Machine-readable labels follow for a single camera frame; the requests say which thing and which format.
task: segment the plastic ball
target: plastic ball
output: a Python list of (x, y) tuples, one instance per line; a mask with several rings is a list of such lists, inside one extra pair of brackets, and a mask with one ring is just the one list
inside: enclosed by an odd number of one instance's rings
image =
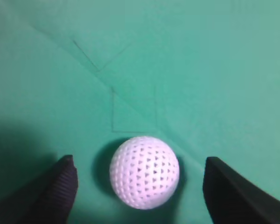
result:
[(160, 139), (131, 138), (115, 152), (110, 179), (117, 196), (136, 209), (164, 204), (176, 190), (179, 164), (172, 149)]

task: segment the perforated ball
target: perforated ball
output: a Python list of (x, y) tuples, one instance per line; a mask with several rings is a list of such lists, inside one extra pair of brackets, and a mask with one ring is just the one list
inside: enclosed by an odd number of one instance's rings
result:
[(179, 181), (178, 160), (160, 139), (131, 138), (115, 152), (110, 179), (124, 203), (136, 209), (153, 209), (173, 195)]

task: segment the ridged rubber pad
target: ridged rubber pad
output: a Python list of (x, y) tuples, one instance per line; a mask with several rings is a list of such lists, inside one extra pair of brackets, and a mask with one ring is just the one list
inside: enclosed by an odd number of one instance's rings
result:
[(0, 201), (0, 224), (65, 224), (78, 188), (71, 155)]
[(203, 193), (214, 224), (280, 224), (280, 201), (217, 157), (206, 160)]

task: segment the green felt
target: green felt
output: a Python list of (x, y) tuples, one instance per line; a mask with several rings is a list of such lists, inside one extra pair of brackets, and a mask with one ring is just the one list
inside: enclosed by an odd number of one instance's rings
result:
[(103, 177), (137, 135), (184, 163), (172, 223), (211, 223), (207, 156), (280, 199), (280, 0), (0, 0), (0, 198), (73, 154), (69, 223), (156, 223)]

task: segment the green cloth surface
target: green cloth surface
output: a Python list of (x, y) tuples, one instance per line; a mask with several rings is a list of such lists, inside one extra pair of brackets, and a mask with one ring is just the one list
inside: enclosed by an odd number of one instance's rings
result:
[(184, 162), (175, 224), (211, 224), (207, 156), (280, 200), (280, 0), (0, 0), (0, 198), (73, 154), (69, 223), (124, 224), (94, 164), (138, 135)]

